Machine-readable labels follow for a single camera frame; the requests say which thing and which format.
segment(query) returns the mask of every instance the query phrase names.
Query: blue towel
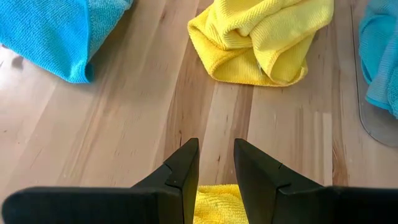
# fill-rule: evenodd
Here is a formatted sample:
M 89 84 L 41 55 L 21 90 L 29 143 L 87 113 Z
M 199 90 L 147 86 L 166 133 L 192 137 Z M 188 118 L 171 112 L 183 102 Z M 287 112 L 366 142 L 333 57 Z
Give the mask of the blue towel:
M 359 25 L 366 100 L 398 118 L 398 1 L 371 0 Z
M 132 0 L 2 0 L 0 43 L 70 83 L 93 80 L 88 61 Z

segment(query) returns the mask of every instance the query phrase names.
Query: wooden floor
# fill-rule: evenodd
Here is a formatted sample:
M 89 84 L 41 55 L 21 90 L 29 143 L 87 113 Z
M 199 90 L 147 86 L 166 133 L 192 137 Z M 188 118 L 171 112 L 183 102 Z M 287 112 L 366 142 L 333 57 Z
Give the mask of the wooden floor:
M 68 84 L 2 48 L 0 199 L 32 185 L 132 186 L 192 137 L 200 184 L 236 181 L 233 141 L 244 138 L 321 184 L 398 187 L 398 149 L 370 138 L 358 116 L 365 1 L 336 0 L 308 76 L 289 88 L 206 74 L 187 22 L 210 2 L 138 0 L 94 57 L 91 85 Z

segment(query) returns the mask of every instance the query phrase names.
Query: black plastic object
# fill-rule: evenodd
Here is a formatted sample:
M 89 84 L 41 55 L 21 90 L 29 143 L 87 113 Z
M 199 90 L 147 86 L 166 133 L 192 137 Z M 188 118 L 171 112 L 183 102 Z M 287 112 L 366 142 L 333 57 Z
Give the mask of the black plastic object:
M 199 144 L 191 139 L 130 189 L 33 187 L 3 204 L 6 224 L 193 222 Z
M 250 224 L 398 223 L 396 189 L 323 187 L 242 139 L 234 160 Z

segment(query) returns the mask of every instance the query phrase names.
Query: yellow towel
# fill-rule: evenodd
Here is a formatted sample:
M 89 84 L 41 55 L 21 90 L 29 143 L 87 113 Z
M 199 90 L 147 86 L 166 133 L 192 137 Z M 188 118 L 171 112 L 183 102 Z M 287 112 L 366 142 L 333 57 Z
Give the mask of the yellow towel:
M 288 86 L 308 71 L 315 32 L 334 0 L 215 0 L 188 24 L 207 72 L 216 80 Z
M 237 185 L 199 186 L 194 224 L 249 223 Z

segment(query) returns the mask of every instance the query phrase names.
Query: terry texture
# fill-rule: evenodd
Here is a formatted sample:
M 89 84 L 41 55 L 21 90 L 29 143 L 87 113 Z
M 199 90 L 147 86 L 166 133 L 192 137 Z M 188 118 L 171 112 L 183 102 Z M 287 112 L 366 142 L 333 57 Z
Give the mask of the terry texture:
M 398 1 L 372 0 L 359 25 L 359 55 L 369 103 L 398 118 Z
M 215 0 L 188 23 L 193 45 L 216 80 L 288 86 L 308 71 L 315 32 L 333 16 L 333 0 Z
M 199 186 L 194 224 L 249 223 L 238 185 Z
M 88 61 L 132 0 L 3 0 L 0 43 L 70 83 L 88 83 Z

